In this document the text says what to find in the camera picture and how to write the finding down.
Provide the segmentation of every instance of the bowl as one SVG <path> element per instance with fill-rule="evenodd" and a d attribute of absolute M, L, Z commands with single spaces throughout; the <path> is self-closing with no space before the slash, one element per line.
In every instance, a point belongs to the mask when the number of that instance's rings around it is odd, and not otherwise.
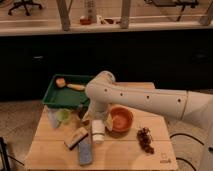
<path fill-rule="evenodd" d="M 112 131 L 126 132 L 130 130 L 133 122 L 133 114 L 129 109 L 114 107 L 111 109 L 110 115 L 113 122 Z"/>

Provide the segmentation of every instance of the chair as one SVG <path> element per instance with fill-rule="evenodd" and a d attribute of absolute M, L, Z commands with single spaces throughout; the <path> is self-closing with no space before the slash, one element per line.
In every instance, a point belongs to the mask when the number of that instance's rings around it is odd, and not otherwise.
<path fill-rule="evenodd" d="M 19 8 L 20 6 L 24 6 L 24 8 L 26 10 L 26 15 L 30 16 L 30 13 L 27 9 L 27 5 L 36 5 L 36 6 L 39 7 L 40 10 L 43 8 L 41 4 L 34 3 L 33 0 L 21 0 L 19 2 L 14 2 L 14 6 L 12 8 L 10 8 L 9 11 L 8 11 L 8 15 L 12 15 L 12 11 L 14 9 Z"/>
<path fill-rule="evenodd" d="M 153 3 L 156 7 L 176 7 L 181 6 L 181 11 L 176 19 L 176 21 L 180 21 L 182 14 L 186 8 L 186 6 L 190 6 L 191 8 L 195 8 L 199 5 L 198 0 L 144 0 L 147 4 Z"/>

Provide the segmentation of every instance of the green plastic bin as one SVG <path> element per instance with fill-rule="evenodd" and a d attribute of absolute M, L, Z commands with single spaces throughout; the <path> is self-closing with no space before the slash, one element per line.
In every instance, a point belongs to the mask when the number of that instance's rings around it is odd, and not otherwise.
<path fill-rule="evenodd" d="M 67 83 L 86 85 L 94 76 L 84 75 L 64 75 L 56 74 L 53 76 L 48 89 L 42 100 L 43 104 L 50 108 L 71 108 L 76 109 L 80 103 L 84 103 L 84 107 L 89 106 L 89 100 L 84 91 L 77 91 L 67 87 L 58 88 L 56 79 L 63 77 Z"/>

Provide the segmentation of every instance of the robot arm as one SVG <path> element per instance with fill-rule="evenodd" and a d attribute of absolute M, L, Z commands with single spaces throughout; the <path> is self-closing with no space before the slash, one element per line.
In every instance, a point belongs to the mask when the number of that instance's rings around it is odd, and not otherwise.
<path fill-rule="evenodd" d="M 180 90 L 122 87 L 115 77 L 103 71 L 86 86 L 90 98 L 88 112 L 94 120 L 106 120 L 108 104 L 121 104 L 147 112 L 172 116 L 208 131 L 200 171 L 213 168 L 213 95 Z"/>

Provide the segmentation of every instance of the dark grapes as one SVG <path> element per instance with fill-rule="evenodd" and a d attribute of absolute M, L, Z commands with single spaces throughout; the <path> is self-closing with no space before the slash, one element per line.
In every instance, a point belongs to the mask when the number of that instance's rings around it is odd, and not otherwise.
<path fill-rule="evenodd" d="M 141 148 L 146 152 L 150 154 L 154 154 L 154 148 L 150 146 L 152 137 L 150 135 L 150 130 L 147 127 L 141 128 L 137 132 L 137 139 L 139 141 L 139 144 Z"/>

